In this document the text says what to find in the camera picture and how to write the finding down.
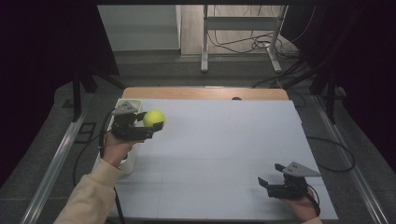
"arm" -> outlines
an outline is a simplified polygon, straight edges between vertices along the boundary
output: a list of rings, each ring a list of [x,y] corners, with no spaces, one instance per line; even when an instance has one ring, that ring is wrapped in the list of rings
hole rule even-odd
[[[115,201],[114,186],[122,174],[120,162],[135,143],[107,133],[103,159],[81,178],[55,223],[105,223]]]

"wall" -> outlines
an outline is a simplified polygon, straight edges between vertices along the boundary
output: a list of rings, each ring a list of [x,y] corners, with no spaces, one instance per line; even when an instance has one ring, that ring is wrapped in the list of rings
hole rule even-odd
[[[98,6],[113,51],[180,49],[179,6]]]

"human hand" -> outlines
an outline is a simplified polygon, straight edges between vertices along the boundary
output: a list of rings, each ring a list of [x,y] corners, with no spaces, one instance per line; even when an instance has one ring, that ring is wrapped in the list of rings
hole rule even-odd
[[[105,134],[105,150],[103,160],[112,166],[119,168],[121,161],[125,158],[132,146],[141,141],[122,141],[116,138],[112,133]]]
[[[311,195],[311,197],[314,197],[314,194],[310,188],[308,188],[308,194]],[[280,200],[291,207],[294,215],[297,216],[297,218],[299,218],[302,222],[306,222],[307,220],[318,216],[314,205],[306,197],[303,197],[300,200]]]

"tennis ball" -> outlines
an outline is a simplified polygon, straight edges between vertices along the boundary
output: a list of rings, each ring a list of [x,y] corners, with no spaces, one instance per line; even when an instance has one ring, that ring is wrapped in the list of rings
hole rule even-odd
[[[145,117],[143,117],[143,124],[147,128],[151,128],[154,124],[160,122],[163,122],[163,126],[165,125],[165,116],[163,112],[159,110],[150,110],[146,113]]]

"white table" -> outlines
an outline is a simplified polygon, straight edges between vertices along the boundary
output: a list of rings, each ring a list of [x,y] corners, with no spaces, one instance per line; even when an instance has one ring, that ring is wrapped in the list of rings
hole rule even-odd
[[[141,101],[143,111],[160,109],[166,124],[140,144],[133,173],[116,185],[125,217],[295,219],[257,180],[281,184],[275,163],[318,171],[292,101]],[[322,178],[307,182],[319,194],[321,218],[337,219]]]

